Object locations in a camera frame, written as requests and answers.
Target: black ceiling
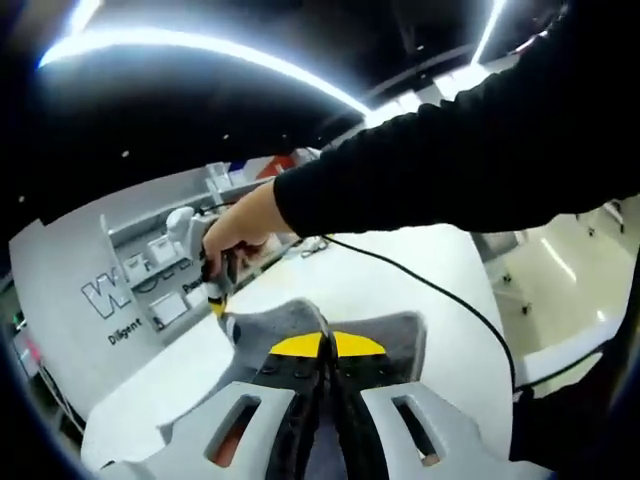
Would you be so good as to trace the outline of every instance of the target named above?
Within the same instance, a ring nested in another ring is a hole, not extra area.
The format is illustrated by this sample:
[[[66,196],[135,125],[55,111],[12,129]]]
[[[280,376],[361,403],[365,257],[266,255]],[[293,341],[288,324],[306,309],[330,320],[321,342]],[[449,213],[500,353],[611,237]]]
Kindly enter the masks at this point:
[[[360,120],[290,77],[192,49],[114,47],[36,70],[63,30],[68,2],[56,1],[60,8],[35,22],[42,28],[21,27],[21,12],[32,8],[26,2],[3,10],[0,23],[3,178],[10,179],[3,194],[22,209],[21,224],[31,215],[51,221],[126,186],[213,161],[321,146]],[[507,2],[486,58],[539,31],[558,6],[558,0]],[[106,0],[88,28],[148,25],[235,40],[306,68],[374,108],[468,61],[490,7],[475,0]],[[462,55],[432,66],[426,78],[375,90],[463,45]],[[26,202],[18,205],[20,196]]]

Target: floor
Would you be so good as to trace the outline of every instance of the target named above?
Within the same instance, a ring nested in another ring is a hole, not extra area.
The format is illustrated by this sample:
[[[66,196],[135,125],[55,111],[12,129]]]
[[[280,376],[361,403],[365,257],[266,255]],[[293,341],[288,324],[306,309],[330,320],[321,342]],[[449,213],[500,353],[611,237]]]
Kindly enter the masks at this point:
[[[525,232],[524,244],[486,265],[493,276],[496,269],[506,269],[512,278],[509,284],[497,282],[495,290],[503,292],[496,299],[515,356],[560,343],[596,322],[622,317],[640,245],[640,197],[623,201],[622,214],[624,234],[603,211],[579,219],[560,215]],[[522,306],[529,302],[525,315]],[[576,382],[596,360],[593,356],[539,385],[536,395]]]

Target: yellow stripe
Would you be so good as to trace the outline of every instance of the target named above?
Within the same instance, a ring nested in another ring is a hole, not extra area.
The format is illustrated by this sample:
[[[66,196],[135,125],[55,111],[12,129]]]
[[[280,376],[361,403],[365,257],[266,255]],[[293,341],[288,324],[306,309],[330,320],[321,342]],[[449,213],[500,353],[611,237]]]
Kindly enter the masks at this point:
[[[274,345],[269,353],[275,355],[288,355],[291,357],[316,358],[320,348],[322,333],[307,333],[297,337],[287,338]]]
[[[384,347],[370,338],[351,333],[333,332],[338,348],[338,357],[358,357],[386,353]]]
[[[211,307],[211,311],[220,317],[227,309],[227,301],[224,298],[210,298],[209,306]]]

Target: cable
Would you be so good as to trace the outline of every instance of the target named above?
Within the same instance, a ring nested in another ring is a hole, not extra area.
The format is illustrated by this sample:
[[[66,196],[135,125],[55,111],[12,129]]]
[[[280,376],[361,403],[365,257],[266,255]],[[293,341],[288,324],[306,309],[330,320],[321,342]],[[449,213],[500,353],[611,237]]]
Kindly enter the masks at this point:
[[[493,336],[496,338],[496,340],[498,340],[498,342],[500,343],[500,346],[504,350],[504,353],[505,353],[505,355],[507,357],[507,361],[509,362],[509,371],[511,373],[511,388],[512,388],[512,390],[515,389],[515,387],[516,387],[516,367],[515,367],[515,363],[513,361],[513,356],[511,355],[511,351],[509,350],[509,347],[507,346],[507,343],[504,341],[504,338],[502,338],[502,335],[500,335],[500,332],[498,332],[498,330],[496,330],[496,327],[491,325],[491,322],[489,322],[489,320],[487,320],[487,318],[484,315],[482,315],[478,310],[476,310],[474,307],[469,305],[466,301],[464,301],[462,298],[458,297],[457,295],[451,293],[450,291],[442,288],[439,285],[436,285],[435,283],[427,280],[426,278],[421,277],[420,275],[418,275],[417,273],[413,272],[412,270],[409,270],[404,265],[401,265],[398,262],[396,262],[394,260],[391,260],[390,258],[387,258],[387,257],[385,257],[383,255],[379,255],[377,253],[370,252],[368,250],[363,250],[361,248],[354,247],[352,245],[348,245],[346,243],[343,243],[343,242],[341,242],[339,240],[335,240],[335,239],[333,239],[331,237],[328,237],[326,235],[320,235],[320,236],[322,238],[324,238],[327,242],[335,243],[336,245],[340,245],[341,247],[347,248],[349,250],[353,250],[354,252],[358,252],[358,253],[361,253],[363,255],[367,255],[369,257],[377,258],[378,260],[381,260],[381,261],[383,261],[385,263],[388,263],[389,265],[393,265],[394,267],[396,267],[397,269],[399,269],[402,272],[406,273],[407,275],[409,275],[413,279],[415,279],[415,280],[419,281],[420,283],[423,283],[423,284],[433,288],[435,291],[441,293],[445,297],[449,297],[451,300],[453,300],[454,302],[456,302],[460,306],[464,307],[466,310],[471,312],[476,317],[478,317],[478,319],[484,324],[484,326],[487,327],[489,329],[489,331],[493,334]]]
[[[206,211],[213,211],[222,207],[230,207],[232,205],[235,205],[236,203],[238,203],[237,200],[234,200],[233,202],[222,202],[218,203],[217,205],[205,205],[204,207],[198,207],[195,210],[200,215],[204,215]]]

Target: hand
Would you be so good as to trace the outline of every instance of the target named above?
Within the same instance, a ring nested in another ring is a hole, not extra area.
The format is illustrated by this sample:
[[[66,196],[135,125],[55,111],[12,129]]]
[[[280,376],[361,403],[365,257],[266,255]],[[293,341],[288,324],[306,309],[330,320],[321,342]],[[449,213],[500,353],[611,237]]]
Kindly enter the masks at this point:
[[[291,232],[282,219],[273,195],[273,182],[255,189],[227,210],[202,240],[205,254],[212,263],[211,275],[220,271],[221,252],[241,242],[261,245],[275,232]]]

